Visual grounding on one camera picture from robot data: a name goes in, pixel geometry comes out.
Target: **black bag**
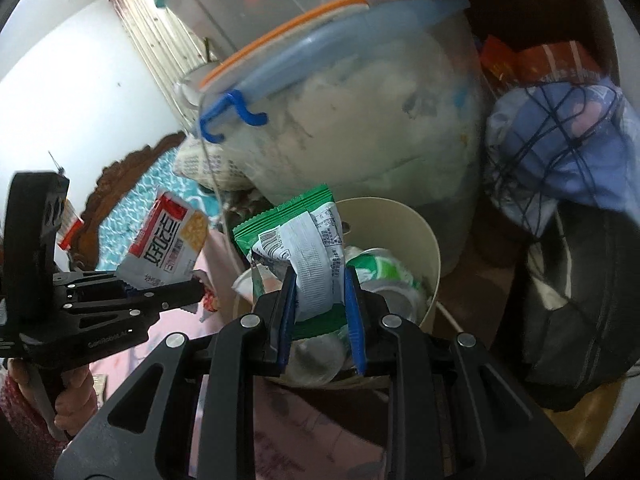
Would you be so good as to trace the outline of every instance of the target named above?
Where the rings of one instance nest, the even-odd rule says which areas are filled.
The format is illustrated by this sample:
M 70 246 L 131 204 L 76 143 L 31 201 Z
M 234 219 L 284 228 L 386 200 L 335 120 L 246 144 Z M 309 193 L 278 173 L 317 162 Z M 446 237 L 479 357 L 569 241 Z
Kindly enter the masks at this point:
M 564 202 L 516 269 L 494 350 L 544 408 L 570 410 L 640 358 L 640 228 Z

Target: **container lid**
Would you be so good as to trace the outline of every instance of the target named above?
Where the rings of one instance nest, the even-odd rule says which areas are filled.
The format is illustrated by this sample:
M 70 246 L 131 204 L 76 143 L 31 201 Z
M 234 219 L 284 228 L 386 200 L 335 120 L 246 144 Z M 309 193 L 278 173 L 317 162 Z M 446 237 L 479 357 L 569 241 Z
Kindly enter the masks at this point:
M 266 114 L 252 114 L 247 105 L 372 45 L 433 27 L 468 6 L 468 0 L 390 2 L 316 28 L 264 60 L 234 88 L 223 94 L 208 92 L 200 105 L 200 131 L 209 142 L 221 142 L 212 128 L 233 117 L 252 126 L 264 125 Z
M 369 4 L 366 0 L 334 0 L 305 12 L 274 28 L 268 34 L 238 50 L 210 70 L 202 78 L 200 90 L 204 92 L 225 91 L 260 65 L 263 60 L 293 43 L 302 35 L 306 35 L 337 18 L 344 18 L 367 9 L 369 9 Z
M 185 108 L 197 110 L 200 106 L 200 82 L 211 70 L 219 66 L 218 63 L 205 63 L 194 68 L 174 83 L 174 97 Z

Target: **black metal bracket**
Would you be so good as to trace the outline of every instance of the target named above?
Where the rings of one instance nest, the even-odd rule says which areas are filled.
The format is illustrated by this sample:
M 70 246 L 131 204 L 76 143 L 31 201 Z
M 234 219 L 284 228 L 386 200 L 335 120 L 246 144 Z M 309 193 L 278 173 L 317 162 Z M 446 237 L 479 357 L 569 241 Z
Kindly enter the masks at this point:
M 388 479 L 584 478 L 559 431 L 473 336 L 423 334 L 347 274 L 366 335 L 365 374 L 391 378 Z M 255 479 L 253 376 L 284 369 L 294 284 L 289 269 L 281 291 L 217 335 L 167 336 L 67 447 L 55 478 L 187 479 L 208 374 L 197 478 Z
M 198 303 L 197 279 L 135 290 L 113 272 L 56 272 L 54 247 L 68 180 L 52 172 L 17 173 L 4 226 L 0 358 L 30 363 L 36 403 L 60 440 L 52 405 L 64 389 L 60 374 L 148 339 L 165 310 Z

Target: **white wire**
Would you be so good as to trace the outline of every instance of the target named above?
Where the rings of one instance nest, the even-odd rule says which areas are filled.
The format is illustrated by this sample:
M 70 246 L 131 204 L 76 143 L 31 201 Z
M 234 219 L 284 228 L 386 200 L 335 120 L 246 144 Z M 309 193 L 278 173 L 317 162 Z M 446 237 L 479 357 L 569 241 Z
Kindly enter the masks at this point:
M 636 364 L 632 365 L 631 368 L 626 372 L 625 377 L 630 379 L 632 377 L 638 377 L 640 375 L 640 360 L 636 361 Z
M 200 95 L 200 104 L 204 100 L 204 94 Z M 200 131 L 200 121 L 196 120 L 196 132 L 200 137 L 200 144 L 202 146 L 202 151 L 204 152 L 204 157 L 207 159 L 207 167 L 209 169 L 209 173 L 211 176 L 211 182 L 213 184 L 213 193 L 216 195 L 216 200 L 218 200 L 218 207 L 220 208 L 220 219 L 222 221 L 222 234 L 225 236 L 225 245 L 226 252 L 231 260 L 231 264 L 234 266 L 235 272 L 240 276 L 244 272 L 243 269 L 240 268 L 238 264 L 238 255 L 231 245 L 231 236 L 229 235 L 229 224 L 226 222 L 226 212 L 222 203 L 222 194 L 220 193 L 220 188 L 218 187 L 218 181 L 216 180 L 216 175 L 213 171 L 213 165 L 211 163 L 211 159 L 209 158 L 209 152 L 207 151 L 207 145 L 205 144 L 204 137 L 202 136 L 202 132 Z M 238 317 L 238 311 L 240 309 L 240 295 L 236 293 L 236 299 L 234 301 L 233 307 L 233 319 Z
M 458 332 L 458 333 L 464 332 L 464 330 L 462 330 L 462 327 L 459 325 L 459 323 L 456 321 L 456 319 L 445 308 L 445 306 L 443 304 L 441 304 L 439 301 L 436 301 L 436 308 L 447 319 L 447 321 L 449 321 L 450 325 L 453 327 L 453 329 L 456 332 Z

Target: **white wall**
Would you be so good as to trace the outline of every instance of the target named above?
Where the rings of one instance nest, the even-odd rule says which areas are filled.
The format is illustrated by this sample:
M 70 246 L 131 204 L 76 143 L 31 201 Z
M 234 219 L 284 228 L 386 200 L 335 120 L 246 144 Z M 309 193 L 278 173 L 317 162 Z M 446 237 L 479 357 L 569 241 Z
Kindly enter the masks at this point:
M 29 49 L 95 0 L 20 0 L 0 32 L 0 80 Z
M 54 170 L 47 150 L 81 212 L 103 167 L 179 129 L 113 7 L 97 0 L 0 82 L 0 218 L 15 171 Z

